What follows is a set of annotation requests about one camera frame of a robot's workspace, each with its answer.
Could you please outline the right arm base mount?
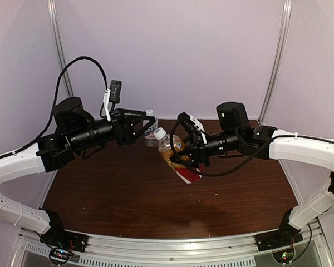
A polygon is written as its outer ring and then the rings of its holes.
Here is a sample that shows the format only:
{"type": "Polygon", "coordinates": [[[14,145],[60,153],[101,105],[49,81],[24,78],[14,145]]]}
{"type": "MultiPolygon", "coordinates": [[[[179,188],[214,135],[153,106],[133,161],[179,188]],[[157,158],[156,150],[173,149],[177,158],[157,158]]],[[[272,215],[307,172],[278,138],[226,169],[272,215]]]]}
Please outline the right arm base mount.
{"type": "Polygon", "coordinates": [[[278,264],[290,264],[296,257],[295,243],[301,242],[301,231],[289,224],[291,214],[289,209],[284,215],[279,228],[255,235],[258,251],[272,251],[272,257],[278,264]]]}

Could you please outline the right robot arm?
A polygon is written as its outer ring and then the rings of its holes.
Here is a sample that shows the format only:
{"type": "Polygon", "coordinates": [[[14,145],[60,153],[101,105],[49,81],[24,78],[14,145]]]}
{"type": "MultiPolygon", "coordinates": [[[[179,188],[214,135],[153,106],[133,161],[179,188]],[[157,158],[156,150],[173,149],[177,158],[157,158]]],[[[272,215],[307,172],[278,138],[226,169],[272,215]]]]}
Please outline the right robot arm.
{"type": "Polygon", "coordinates": [[[188,133],[185,141],[190,145],[181,152],[173,150],[171,162],[207,177],[229,175],[253,158],[297,161],[330,171],[329,180],[320,189],[285,214],[274,240],[278,245],[287,245],[296,232],[334,206],[334,139],[300,135],[270,126],[252,128],[245,106],[240,102],[222,103],[216,111],[221,132],[214,135],[206,134],[194,116],[185,112],[178,115],[175,126],[182,126],[188,133]],[[230,151],[238,151],[246,159],[225,172],[201,172],[201,165],[210,165],[210,157],[226,156],[230,151]]]}

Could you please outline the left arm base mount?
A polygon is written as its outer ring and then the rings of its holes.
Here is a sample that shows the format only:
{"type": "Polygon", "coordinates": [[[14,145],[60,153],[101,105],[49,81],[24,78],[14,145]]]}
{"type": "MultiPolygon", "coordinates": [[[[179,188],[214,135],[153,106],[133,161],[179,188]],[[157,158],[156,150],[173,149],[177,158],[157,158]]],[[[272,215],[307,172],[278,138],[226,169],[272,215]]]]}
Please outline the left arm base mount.
{"type": "Polygon", "coordinates": [[[87,235],[67,231],[58,213],[49,210],[45,213],[49,218],[49,229],[44,234],[39,234],[39,237],[49,247],[48,259],[54,266],[68,263],[75,256],[74,252],[86,251],[87,235]]]}

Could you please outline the brown tea bottle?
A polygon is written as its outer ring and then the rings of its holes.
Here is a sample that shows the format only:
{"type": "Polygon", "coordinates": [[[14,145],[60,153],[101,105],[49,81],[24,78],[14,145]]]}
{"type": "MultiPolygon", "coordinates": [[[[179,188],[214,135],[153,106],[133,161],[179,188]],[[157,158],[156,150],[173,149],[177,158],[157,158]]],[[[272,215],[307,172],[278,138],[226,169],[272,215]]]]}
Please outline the brown tea bottle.
{"type": "Polygon", "coordinates": [[[202,176],[187,168],[186,162],[190,160],[189,155],[180,155],[178,160],[175,155],[185,150],[186,145],[180,137],[173,135],[173,146],[170,143],[170,134],[159,127],[154,136],[158,140],[158,151],[168,166],[186,183],[192,184],[199,181],[202,176]]]}

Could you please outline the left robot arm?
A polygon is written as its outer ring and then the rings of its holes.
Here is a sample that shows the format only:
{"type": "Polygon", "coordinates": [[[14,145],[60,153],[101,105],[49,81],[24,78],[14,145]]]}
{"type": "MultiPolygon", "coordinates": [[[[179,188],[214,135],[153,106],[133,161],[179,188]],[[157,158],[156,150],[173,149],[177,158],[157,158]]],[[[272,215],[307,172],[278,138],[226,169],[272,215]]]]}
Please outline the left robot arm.
{"type": "MultiPolygon", "coordinates": [[[[70,97],[53,107],[55,133],[42,136],[20,152],[0,155],[0,184],[19,177],[52,172],[66,166],[77,155],[86,159],[87,149],[102,150],[110,141],[133,144],[155,123],[144,111],[118,108],[109,120],[95,120],[84,110],[79,97],[70,97]]],[[[69,235],[58,215],[13,201],[0,193],[0,219],[46,234],[57,247],[65,246],[69,235]]]]}

